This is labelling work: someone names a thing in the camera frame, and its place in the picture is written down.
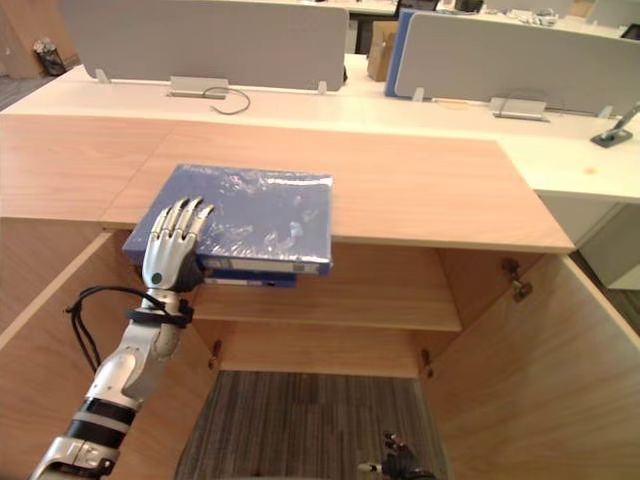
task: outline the cabinet shelf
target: cabinet shelf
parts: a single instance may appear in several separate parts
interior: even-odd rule
[[[209,320],[460,331],[434,249],[334,243],[326,277],[299,276],[296,288],[207,285],[196,317]]]

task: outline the metal bracket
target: metal bracket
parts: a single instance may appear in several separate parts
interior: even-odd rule
[[[106,73],[104,73],[104,70],[102,70],[101,68],[96,68],[96,78],[98,79],[99,83],[111,83],[111,79],[107,76]]]
[[[619,130],[609,130],[600,135],[596,135],[591,139],[591,141],[603,148],[609,148],[615,147],[627,140],[631,140],[631,137],[633,137],[633,134],[630,131],[621,128]]]
[[[613,114],[613,107],[611,105],[607,105],[602,110],[600,110],[600,113],[598,113],[598,115],[596,116],[598,118],[609,118],[611,117],[612,114]]]
[[[423,348],[420,350],[420,356],[422,357],[422,363],[424,364],[423,371],[427,372],[427,378],[433,377],[433,369],[431,368],[431,354],[429,350]]]
[[[222,350],[222,340],[216,340],[211,349],[211,358],[209,358],[209,362],[207,363],[209,370],[213,370],[214,365],[220,358],[220,350]]]
[[[489,110],[496,118],[513,118],[516,120],[533,120],[548,122],[544,116],[547,102],[538,100],[522,100],[519,98],[493,97],[489,103]]]
[[[224,100],[227,98],[229,80],[226,78],[206,78],[206,77],[181,77],[171,76],[169,85],[170,97],[191,97],[191,98],[213,98]]]
[[[502,260],[502,270],[507,274],[513,290],[513,299],[521,302],[533,293],[533,284],[520,279],[520,262],[513,258]]]
[[[413,97],[411,98],[412,102],[423,102],[424,101],[424,88],[418,87],[416,91],[413,92]]]

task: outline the desk surface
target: desk surface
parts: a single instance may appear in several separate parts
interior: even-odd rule
[[[586,196],[640,203],[640,119],[634,138],[605,150],[589,138],[612,120],[549,113],[550,123],[496,119],[484,104],[414,103],[387,98],[382,83],[366,74],[366,58],[347,55],[349,81],[339,92],[318,95],[247,89],[251,108],[223,116],[213,101],[166,96],[165,83],[118,82],[101,85],[83,67],[49,83],[5,110],[20,115],[191,120],[210,123],[305,128],[323,131],[495,140],[527,183],[553,195]],[[239,106],[230,96],[224,108]]]
[[[396,10],[395,0],[326,0],[324,2],[314,2],[313,0],[249,0],[260,3],[289,3],[299,5],[314,5],[317,7],[342,7],[350,13],[373,16],[392,16]]]
[[[131,227],[177,164],[215,164],[331,173],[336,240],[573,247],[491,141],[33,115],[3,115],[0,133],[6,217]]]

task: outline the cabinet door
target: cabinet door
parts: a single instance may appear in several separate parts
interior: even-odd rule
[[[567,257],[525,276],[423,380],[456,480],[640,476],[640,342]]]
[[[120,251],[124,236],[102,233],[0,334],[0,478],[26,478],[51,440],[65,432],[92,373],[78,347],[65,307],[94,285],[144,288]],[[118,345],[128,295],[88,299],[83,317],[103,355]],[[109,478],[172,478],[183,446],[215,379],[209,353],[193,328],[169,363],[122,445]]]

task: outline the plastic wrap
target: plastic wrap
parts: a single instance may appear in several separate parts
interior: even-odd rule
[[[123,250],[141,264],[160,211],[182,197],[212,203],[198,259],[225,270],[326,274],[331,263],[330,175],[179,165]]]

